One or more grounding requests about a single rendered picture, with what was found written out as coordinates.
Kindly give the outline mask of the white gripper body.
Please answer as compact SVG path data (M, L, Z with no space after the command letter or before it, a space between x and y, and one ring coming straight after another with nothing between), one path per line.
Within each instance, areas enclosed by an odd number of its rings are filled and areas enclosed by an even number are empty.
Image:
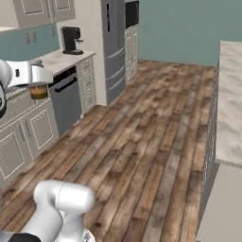
M53 75L43 67L41 60L31 60L31 86L48 85L53 82Z

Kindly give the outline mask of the brown cinnamon bottle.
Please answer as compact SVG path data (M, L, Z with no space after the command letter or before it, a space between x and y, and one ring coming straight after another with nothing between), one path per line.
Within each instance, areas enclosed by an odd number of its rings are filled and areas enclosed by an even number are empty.
M46 85L30 87L29 93L32 99L44 99L48 97L48 91L47 91Z

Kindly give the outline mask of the grey dining counter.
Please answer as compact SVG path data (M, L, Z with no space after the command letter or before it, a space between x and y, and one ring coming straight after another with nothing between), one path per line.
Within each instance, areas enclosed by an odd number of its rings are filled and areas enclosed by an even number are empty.
M219 45L197 240L242 242L242 42Z

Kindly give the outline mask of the dark grey dishwasher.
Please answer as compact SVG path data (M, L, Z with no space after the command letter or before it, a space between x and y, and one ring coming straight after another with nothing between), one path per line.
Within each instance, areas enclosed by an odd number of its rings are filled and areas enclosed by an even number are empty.
M59 136L67 132L81 116L78 81L60 93L54 91L55 87L60 87L68 78L73 77L78 77L76 66L54 76L53 82L48 85Z

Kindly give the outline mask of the black coffee machine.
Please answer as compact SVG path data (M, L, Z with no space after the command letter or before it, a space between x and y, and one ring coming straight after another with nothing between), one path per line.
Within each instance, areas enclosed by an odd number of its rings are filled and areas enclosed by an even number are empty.
M82 55L83 51L76 49L76 42L82 43L80 29L74 26L63 26L60 29L62 37L63 54Z

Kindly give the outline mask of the grey drawer front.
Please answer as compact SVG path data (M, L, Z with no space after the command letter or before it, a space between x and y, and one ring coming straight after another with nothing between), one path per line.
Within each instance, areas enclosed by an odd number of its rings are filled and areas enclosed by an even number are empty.
M84 96L84 105L85 105L86 111L90 110L95 103L96 103L95 91L91 91L86 96Z
M87 93L95 87L95 76L93 73L82 78L83 92Z
M80 67L81 67L81 74L83 76L90 73L94 69L93 58L83 60L80 64Z

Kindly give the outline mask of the grey base cupboard door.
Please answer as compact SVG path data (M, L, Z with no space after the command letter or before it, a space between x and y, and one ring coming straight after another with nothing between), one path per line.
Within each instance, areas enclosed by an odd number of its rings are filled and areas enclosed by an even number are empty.
M32 161L26 141L19 131L20 120L0 130L0 186L5 186L18 176Z
M31 131L31 138L26 131L25 119ZM58 138L59 133L52 102L47 100L21 118L33 159L41 155Z

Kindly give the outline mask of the grey steel fridge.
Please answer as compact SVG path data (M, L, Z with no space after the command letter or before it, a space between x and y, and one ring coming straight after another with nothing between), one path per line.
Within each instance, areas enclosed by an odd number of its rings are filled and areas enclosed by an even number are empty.
M125 89L125 0L101 0L107 104Z

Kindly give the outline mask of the tall grey cupboard run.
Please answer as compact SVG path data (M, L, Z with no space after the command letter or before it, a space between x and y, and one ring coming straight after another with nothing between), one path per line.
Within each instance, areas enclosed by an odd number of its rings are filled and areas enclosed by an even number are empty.
M129 82L137 73L138 55L138 26L131 26L125 31L125 60L126 82Z

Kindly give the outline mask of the grey wall socket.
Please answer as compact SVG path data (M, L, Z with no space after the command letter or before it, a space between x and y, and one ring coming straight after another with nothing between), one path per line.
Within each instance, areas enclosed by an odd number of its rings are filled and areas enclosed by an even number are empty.
M25 33L25 43L30 44L30 43L35 43L37 42L37 34L35 30L32 30L30 32Z

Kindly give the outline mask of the grey wall cupboard door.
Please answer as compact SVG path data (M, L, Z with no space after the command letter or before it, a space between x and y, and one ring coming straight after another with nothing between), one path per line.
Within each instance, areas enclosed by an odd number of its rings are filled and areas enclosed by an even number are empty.
M54 23L76 18L74 0L49 0Z
M19 28L51 23L48 0L12 0L12 3Z

